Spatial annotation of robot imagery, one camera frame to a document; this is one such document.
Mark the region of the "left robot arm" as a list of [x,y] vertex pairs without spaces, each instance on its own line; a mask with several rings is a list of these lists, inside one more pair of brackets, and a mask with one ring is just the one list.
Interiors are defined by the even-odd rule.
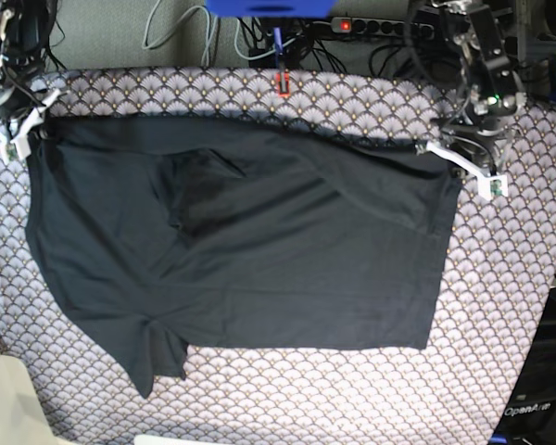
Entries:
[[447,117],[436,120],[439,137],[434,147],[445,148],[460,164],[467,161],[470,173],[486,177],[499,173],[501,154],[497,141],[512,137],[504,122],[526,104],[523,83],[506,53],[499,23],[490,6],[481,1],[411,1],[404,19],[404,45],[415,68],[429,82],[435,77],[426,70],[418,54],[415,18],[425,6],[440,17],[443,40],[460,62],[456,94],[459,105]]

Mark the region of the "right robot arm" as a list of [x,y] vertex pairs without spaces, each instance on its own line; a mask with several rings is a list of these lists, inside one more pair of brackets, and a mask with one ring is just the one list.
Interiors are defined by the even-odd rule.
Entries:
[[23,120],[44,103],[32,90],[53,57],[57,1],[0,1],[0,139],[11,142]]

